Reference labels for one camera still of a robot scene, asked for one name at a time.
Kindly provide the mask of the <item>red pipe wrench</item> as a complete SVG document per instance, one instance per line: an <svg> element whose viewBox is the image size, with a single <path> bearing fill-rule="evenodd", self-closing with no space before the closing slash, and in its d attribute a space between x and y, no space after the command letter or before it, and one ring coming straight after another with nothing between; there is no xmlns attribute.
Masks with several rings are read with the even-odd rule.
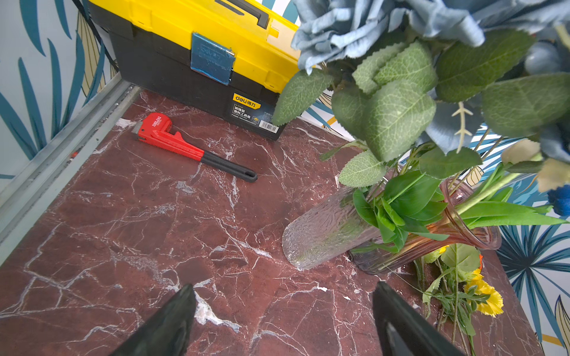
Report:
<svg viewBox="0 0 570 356"><path fill-rule="evenodd" d="M228 161L185 141L180 132L171 133L172 120L165 114L152 113L133 127L139 141L227 172L246 182L255 182L258 175L251 169Z"/></svg>

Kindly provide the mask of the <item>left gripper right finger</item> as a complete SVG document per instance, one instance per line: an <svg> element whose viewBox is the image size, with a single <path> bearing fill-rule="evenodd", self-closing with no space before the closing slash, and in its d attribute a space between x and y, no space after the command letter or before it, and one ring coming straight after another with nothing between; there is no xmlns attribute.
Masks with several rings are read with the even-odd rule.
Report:
<svg viewBox="0 0 570 356"><path fill-rule="evenodd" d="M377 283L372 303L383 355L462 354L387 283Z"/></svg>

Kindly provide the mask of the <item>tall mixed flower bouquet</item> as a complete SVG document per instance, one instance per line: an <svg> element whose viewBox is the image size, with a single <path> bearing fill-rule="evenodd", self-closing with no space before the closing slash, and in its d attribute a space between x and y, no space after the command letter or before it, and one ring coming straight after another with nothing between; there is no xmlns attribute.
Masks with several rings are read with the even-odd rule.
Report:
<svg viewBox="0 0 570 356"><path fill-rule="evenodd" d="M457 207L467 227L560 225L569 222L569 143L522 139Z"/></svg>

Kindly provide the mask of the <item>yellow black toolbox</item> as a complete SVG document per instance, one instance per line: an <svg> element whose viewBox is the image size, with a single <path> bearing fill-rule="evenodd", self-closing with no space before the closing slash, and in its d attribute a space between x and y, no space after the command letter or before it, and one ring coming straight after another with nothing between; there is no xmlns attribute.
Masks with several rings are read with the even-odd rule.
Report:
<svg viewBox="0 0 570 356"><path fill-rule="evenodd" d="M91 1L124 80L267 139L297 27L256 1Z"/></svg>

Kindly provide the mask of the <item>dark tinted glass vase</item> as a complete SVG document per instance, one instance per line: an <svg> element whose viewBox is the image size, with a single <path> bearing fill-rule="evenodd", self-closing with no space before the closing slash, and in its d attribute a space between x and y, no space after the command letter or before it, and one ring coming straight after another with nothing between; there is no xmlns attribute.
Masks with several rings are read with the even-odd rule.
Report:
<svg viewBox="0 0 570 356"><path fill-rule="evenodd" d="M497 250L501 245L500 230L497 227L479 227L470 229L460 218L455 207L467 200L473 194L473 189L466 183L460 185L456 191L442 184L444 201L448 207L442 212L442 219L430 224L428 230L437 234L447 234L448 239L437 241L409 234L407 242L400 252L395 254L381 249L358 253L355 249L348 252L350 260L367 274L381 274L396 270L413 262L437 249L449 244L465 244L474 246L479 250Z"/></svg>

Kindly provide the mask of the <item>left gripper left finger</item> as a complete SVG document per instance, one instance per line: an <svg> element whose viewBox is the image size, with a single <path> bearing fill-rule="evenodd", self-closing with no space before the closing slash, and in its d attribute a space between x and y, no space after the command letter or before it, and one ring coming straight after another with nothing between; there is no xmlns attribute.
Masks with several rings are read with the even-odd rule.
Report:
<svg viewBox="0 0 570 356"><path fill-rule="evenodd" d="M197 309L193 285L186 284L113 355L185 355Z"/></svg>

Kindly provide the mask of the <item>yellow marigold flower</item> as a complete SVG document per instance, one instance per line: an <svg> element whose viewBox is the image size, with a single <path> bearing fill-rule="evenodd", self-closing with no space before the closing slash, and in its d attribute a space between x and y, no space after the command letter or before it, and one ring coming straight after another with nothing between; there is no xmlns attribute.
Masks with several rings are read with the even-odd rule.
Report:
<svg viewBox="0 0 570 356"><path fill-rule="evenodd" d="M503 297L491 285L489 285L481 275L481 269L474 270L470 280L464 287L465 292L473 292L476 297L485 298L484 301L476 301L476 310L484 315L497 317L503 314Z"/></svg>

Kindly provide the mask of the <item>grey blue rose bunch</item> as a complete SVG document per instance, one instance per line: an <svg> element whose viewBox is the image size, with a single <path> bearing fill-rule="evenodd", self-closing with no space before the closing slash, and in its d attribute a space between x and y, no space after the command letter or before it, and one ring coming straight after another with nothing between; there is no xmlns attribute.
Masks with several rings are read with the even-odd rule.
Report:
<svg viewBox="0 0 570 356"><path fill-rule="evenodd" d="M339 182L356 190L356 211L380 230L353 248L358 253L395 254L409 234L447 240L427 228L448 207L444 182L452 191L466 183L474 194L516 142L569 143L568 72L528 66L540 33L568 25L567 1L297 1L295 7L299 70L273 121L290 123L332 91L332 112L360 150Z"/></svg>

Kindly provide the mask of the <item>clear glass vase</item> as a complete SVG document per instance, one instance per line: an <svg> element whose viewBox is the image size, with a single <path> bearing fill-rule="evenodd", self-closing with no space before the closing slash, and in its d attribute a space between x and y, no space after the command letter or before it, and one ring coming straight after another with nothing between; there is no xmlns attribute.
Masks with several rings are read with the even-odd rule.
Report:
<svg viewBox="0 0 570 356"><path fill-rule="evenodd" d="M295 268L314 268L380 237L380 230L364 221L356 211L355 191L350 187L341 188L285 228L282 248Z"/></svg>

